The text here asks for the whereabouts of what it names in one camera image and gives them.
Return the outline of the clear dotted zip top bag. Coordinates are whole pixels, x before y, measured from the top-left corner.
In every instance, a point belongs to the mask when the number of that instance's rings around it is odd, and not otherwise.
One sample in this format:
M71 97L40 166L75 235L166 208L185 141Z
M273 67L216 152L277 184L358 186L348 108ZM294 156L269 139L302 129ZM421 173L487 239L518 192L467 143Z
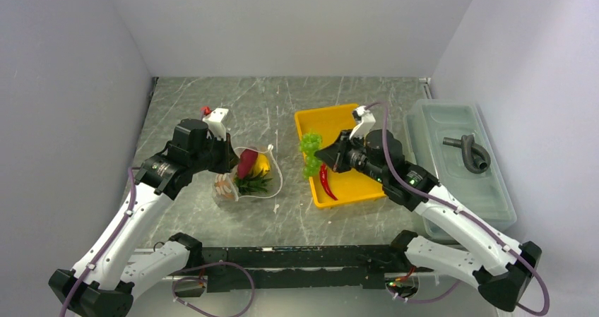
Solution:
M213 199L217 204L221 204L221 203L229 203L229 202L240 202L240 201L252 201L252 200L264 200L264 199L269 199L269 198L273 198L275 196L277 196L282 188L283 188L283 173L281 172L281 169L277 163L277 161L274 158L274 145L272 144L268 144L268 145L262 145L259 147L254 147L254 146L249 146L249 147L245 147L245 146L239 146L236 147L234 149L234 152L236 153L236 155L239 156L241 155L242 151L245 149L251 149L251 150L255 150L258 153L263 153L266 154L266 156L269 158L270 164L271 164L271 171L267 174L268 177L271 178L271 182L270 182L270 186L268 189L268 193L263 193L263 194L258 194L255 196L242 196L239 198L239 200L234 201L234 200L227 200L227 199L221 199L218 198L215 194L215 191L213 190L212 187L212 194L213 194ZM235 166L231 172L227 173L227 174L236 174L237 175L237 166Z

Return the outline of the green toy grapes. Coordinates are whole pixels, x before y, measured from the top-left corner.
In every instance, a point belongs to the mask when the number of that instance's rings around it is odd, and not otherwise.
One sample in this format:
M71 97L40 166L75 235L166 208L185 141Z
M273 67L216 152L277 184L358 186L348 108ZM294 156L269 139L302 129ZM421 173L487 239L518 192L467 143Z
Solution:
M315 177L321 168L322 161L315 156L315 152L321 148L322 137L316 132L308 132L301 138L299 150L304 155L303 177Z

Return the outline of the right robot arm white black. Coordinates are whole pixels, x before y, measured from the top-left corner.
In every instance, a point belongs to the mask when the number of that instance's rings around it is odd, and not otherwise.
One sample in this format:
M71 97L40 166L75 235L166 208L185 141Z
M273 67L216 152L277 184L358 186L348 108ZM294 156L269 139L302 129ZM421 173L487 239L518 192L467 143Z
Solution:
M519 301L538 276L541 248L531 241L520 243L482 221L436 177L407 161L392 133L374 130L364 138L351 138L343 130L314 155L334 172L355 170L378 182L390 201L433 222L462 246L455 249L403 230L390 244L393 268L435 270L472 286L497 309L525 308Z

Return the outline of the red toy chili pepper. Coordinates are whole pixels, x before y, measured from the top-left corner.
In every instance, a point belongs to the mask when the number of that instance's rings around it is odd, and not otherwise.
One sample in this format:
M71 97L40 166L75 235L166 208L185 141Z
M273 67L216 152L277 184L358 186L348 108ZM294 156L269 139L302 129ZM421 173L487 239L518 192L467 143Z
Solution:
M327 168L326 164L324 164L324 163L320 166L319 179L320 179L320 183L321 183L321 186L322 186L325 194L329 198L333 199L334 201L338 200L338 198L334 195L334 193L332 192L331 187L329 185L328 168Z

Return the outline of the yellow toy pear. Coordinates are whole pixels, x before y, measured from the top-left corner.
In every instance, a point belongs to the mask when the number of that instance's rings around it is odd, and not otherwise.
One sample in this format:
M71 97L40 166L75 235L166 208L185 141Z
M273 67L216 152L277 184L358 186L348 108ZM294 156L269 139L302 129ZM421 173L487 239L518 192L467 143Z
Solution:
M251 169L253 177L264 177L271 171L271 164L266 154L259 153Z

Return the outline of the orange toy pineapple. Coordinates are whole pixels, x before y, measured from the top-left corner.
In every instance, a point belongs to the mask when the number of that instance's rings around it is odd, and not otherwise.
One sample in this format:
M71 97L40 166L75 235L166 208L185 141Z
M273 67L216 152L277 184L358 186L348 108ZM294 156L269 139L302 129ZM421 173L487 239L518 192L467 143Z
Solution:
M242 196L255 196L268 193L271 178L265 174L246 176L243 179L236 174L217 174L213 190L218 198L239 200Z

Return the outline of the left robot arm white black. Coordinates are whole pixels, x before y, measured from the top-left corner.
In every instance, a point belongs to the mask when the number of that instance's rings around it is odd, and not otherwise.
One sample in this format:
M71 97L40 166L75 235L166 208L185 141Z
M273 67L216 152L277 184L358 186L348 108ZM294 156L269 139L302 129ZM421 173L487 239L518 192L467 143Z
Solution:
M137 298L163 277L181 270L197 273L202 243L184 233L130 263L136 246L193 176L230 172L237 165L224 109L202 119L183 119L164 148L128 170L130 191L90 250L71 268L56 270L49 286L61 302L60 316L125 316Z

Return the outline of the purple toy eggplant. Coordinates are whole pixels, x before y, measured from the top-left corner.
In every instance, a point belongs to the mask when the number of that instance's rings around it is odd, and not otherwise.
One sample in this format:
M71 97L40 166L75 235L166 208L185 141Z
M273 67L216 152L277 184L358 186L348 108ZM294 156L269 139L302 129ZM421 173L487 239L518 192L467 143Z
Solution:
M254 167L259 153L255 150L245 149L239 156L237 165L237 178L244 179Z

